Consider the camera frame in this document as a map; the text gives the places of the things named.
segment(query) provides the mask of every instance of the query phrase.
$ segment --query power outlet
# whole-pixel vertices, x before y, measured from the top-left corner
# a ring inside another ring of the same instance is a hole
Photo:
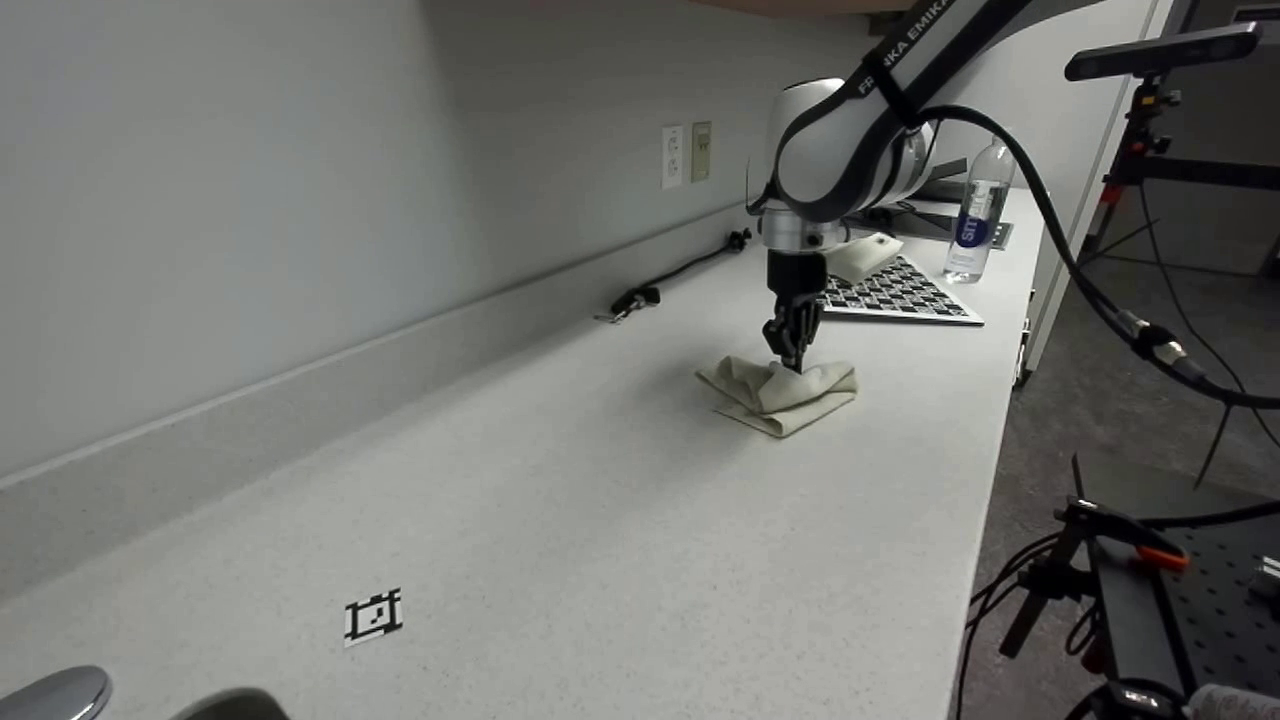
[[[664,189],[685,189],[688,182],[688,122],[664,128]]]
[[[688,133],[688,182],[712,178],[712,121],[696,121]]]

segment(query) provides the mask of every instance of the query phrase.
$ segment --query white countertop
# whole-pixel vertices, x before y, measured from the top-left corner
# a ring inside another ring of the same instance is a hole
[[[794,439],[691,378],[758,348],[750,251],[17,594],[0,695],[99,662],[108,720],[238,683],[301,720],[938,720],[1035,270],[1011,214],[959,292],[989,326],[822,323],[860,396]],[[405,632],[342,645],[389,587]]]

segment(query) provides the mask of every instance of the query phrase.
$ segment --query black cable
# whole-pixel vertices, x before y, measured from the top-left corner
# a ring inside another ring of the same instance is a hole
[[[959,662],[954,662],[954,692],[951,692],[951,720],[965,720],[965,683],[966,683],[966,659],[972,659],[972,641],[976,641],[979,625],[1021,587],[1021,570],[1029,565],[1045,560],[1057,539],[1059,539],[1059,532],[1022,545],[1021,552],[1011,552],[1005,560],[1005,569],[994,570],[992,585],[972,590],[966,607],[976,605],[976,610],[965,625],[965,645],[959,645]]]
[[[1150,224],[1138,224],[1138,227],[1133,227],[1133,233],[1114,235],[1111,245],[1102,245],[1102,247],[1086,251],[1084,259],[1102,259],[1102,254],[1111,254],[1119,245],[1127,245],[1127,238],[1145,235],[1149,227],[1150,227]]]
[[[728,233],[720,247],[712,247],[712,251],[705,251],[705,254],[691,254],[691,259],[685,259],[685,265],[675,265],[675,266],[666,266],[666,270],[661,270],[661,274],[648,274],[644,285],[633,285],[627,292],[618,292],[618,294],[609,304],[605,316],[609,316],[609,320],[624,320],[624,316],[633,316],[633,310],[638,310],[638,309],[661,304],[661,300],[664,300],[661,285],[666,285],[666,280],[675,280],[675,274],[685,274],[685,270],[691,270],[691,266],[699,266],[699,265],[712,265],[712,259],[720,259],[720,254],[736,254],[736,251],[746,247],[746,238],[750,238],[750,233]]]
[[[1095,701],[1102,695],[1102,688],[1086,692],[1070,710],[1066,720],[1084,720],[1086,710],[1095,710]]]
[[[1084,245],[1079,245],[1079,265],[1092,265],[1092,254],[1095,254],[1092,247],[1111,233],[1111,224],[1114,224],[1114,214],[1119,214],[1119,210],[1114,210],[1114,200],[1119,200],[1119,197],[1114,197],[1114,200],[1109,200],[1109,197],[1111,197],[1111,191],[1102,189],[1102,197],[1101,197],[1101,210],[1102,210],[1102,214],[1101,214],[1095,227],[1086,227],[1086,235],[1084,235]]]
[[[1208,439],[1208,451],[1203,451],[1203,461],[1200,461],[1200,473],[1197,473],[1197,490],[1203,486],[1203,480],[1208,480],[1208,468],[1210,468],[1210,461],[1214,461],[1214,451],[1225,449],[1225,437],[1229,437],[1229,423],[1230,423],[1230,402],[1225,402],[1225,415],[1214,418],[1214,430],[1210,430],[1210,439]]]
[[[1030,197],[1035,197],[1035,208],[1045,214],[1045,227],[1049,227],[1049,238],[1057,247],[1057,254],[1064,259],[1075,292],[1084,294],[1084,304],[1122,338],[1122,310],[1084,274],[1084,266],[1070,259],[1070,245],[1066,245],[1066,233],[1050,208],[1050,197],[1029,155],[1029,146],[1006,133],[998,128],[992,115],[985,111],[972,111],[972,108],[959,108],[959,104],[937,104],[937,108],[922,108],[917,121],[965,121],[965,122],[976,122],[985,133],[992,133],[1006,153],[1011,158],[1021,165]],[[1230,393],[1230,389],[1218,389],[1210,383],[1208,375],[1183,375],[1183,367],[1171,367],[1171,365],[1156,365],[1168,378],[1200,393],[1200,396],[1210,396],[1210,398],[1225,398],[1225,402],[1243,402],[1243,406],[1280,406],[1280,396],[1243,396],[1243,393]],[[1149,527],[1208,527],[1208,522],[1243,522],[1243,520],[1261,520],[1261,517],[1280,517],[1280,500],[1277,502],[1251,502],[1251,509],[1234,509],[1234,511],[1214,511],[1214,517],[1162,517],[1162,520],[1149,520]]]
[[[1178,323],[1186,326],[1186,334],[1230,375],[1234,393],[1248,393],[1243,389],[1243,375],[1229,365],[1229,354],[1200,333],[1200,323],[1192,323],[1192,310],[1183,304],[1183,292],[1174,288],[1171,270],[1168,270],[1168,259],[1162,259],[1162,245],[1156,235],[1156,221],[1150,221],[1150,200],[1149,200],[1149,182],[1136,189],[1136,200],[1145,208],[1145,224],[1149,224],[1149,245],[1150,245],[1150,259],[1162,274],[1162,288],[1168,288],[1168,300],[1171,300],[1171,310],[1178,316]],[[1251,418],[1264,426],[1264,437],[1280,449],[1280,437],[1270,430],[1270,423],[1264,418],[1261,406],[1251,406]]]
[[[1102,265],[1150,265],[1150,266],[1156,266],[1150,254],[1101,254],[1101,259],[1102,259]],[[1230,274],[1230,280],[1238,280],[1238,270],[1197,266],[1197,265],[1174,265],[1174,259],[1168,259],[1168,266],[1171,266],[1171,270]]]
[[[1066,641],[1064,641],[1064,650],[1066,650],[1066,657],[1086,650],[1086,645],[1095,641],[1101,620],[1102,620],[1102,607],[1101,607],[1101,605],[1086,605],[1086,610],[1070,625],[1070,632],[1066,632]]]
[[[1079,454],[1070,451],[1070,486],[1075,486],[1075,494],[1086,494],[1084,490],[1084,473],[1079,473]]]
[[[918,122],[922,121],[965,121],[965,122],[976,122],[985,133],[992,133],[994,138],[1005,138],[1005,146],[1011,153],[1011,158],[1021,165],[1030,197],[1035,197],[1035,208],[1049,224],[1049,238],[1057,247],[1057,254],[1064,259],[1070,285],[1079,288],[1079,294],[1086,300],[1086,309],[1122,338],[1133,343],[1145,361],[1150,361],[1168,378],[1200,393],[1200,396],[1210,396],[1210,398],[1225,398],[1225,402],[1248,402],[1248,406],[1280,406],[1280,396],[1248,396],[1248,393],[1230,393],[1230,389],[1218,389],[1210,383],[1174,343],[1174,334],[1150,320],[1138,320],[1133,310],[1119,310],[1086,274],[1084,266],[1070,259],[1070,247],[1066,247],[1066,233],[1050,208],[1050,197],[1029,155],[1029,146],[1006,133],[998,128],[992,115],[985,111],[972,111],[972,108],[959,108],[959,104],[937,104],[937,108],[922,108],[917,115]]]

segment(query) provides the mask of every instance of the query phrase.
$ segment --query small object on counter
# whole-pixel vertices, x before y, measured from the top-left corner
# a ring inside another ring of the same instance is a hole
[[[618,323],[618,320],[627,320],[633,310],[657,309],[657,304],[664,300],[661,285],[666,285],[666,280],[675,280],[675,274],[685,274],[685,270],[691,270],[691,266],[699,266],[699,265],[712,265],[712,259],[720,259],[720,254],[741,254],[741,251],[746,247],[746,238],[750,238],[750,233],[728,233],[728,235],[720,238],[720,247],[712,247],[712,251],[705,251],[705,254],[691,254],[691,259],[685,259],[685,265],[675,265],[675,266],[666,266],[666,270],[661,270],[661,274],[648,274],[644,285],[618,292],[618,294],[609,304],[605,320],[609,320],[609,323]]]
[[[966,200],[954,221],[954,235],[946,247],[946,285],[976,285],[989,270],[989,251],[998,233],[1006,182],[1011,182],[1011,155],[998,138],[992,138],[966,170]]]
[[[791,370],[783,365],[725,354],[696,367],[696,375],[728,398],[720,406],[725,415],[770,439],[802,430],[855,396],[852,365],[813,365],[802,370]]]
[[[822,292],[826,320],[965,323],[979,326],[959,294],[938,288],[909,254],[881,259],[860,285],[835,274]]]
[[[826,270],[843,285],[864,285],[876,266],[885,266],[887,259],[896,259],[903,251],[899,238],[870,233],[864,238],[852,238],[835,251],[826,251]]]

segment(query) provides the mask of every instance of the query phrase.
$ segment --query faucet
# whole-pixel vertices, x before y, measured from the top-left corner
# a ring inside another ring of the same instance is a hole
[[[95,720],[113,701],[104,666],[64,666],[0,701],[0,720]]]

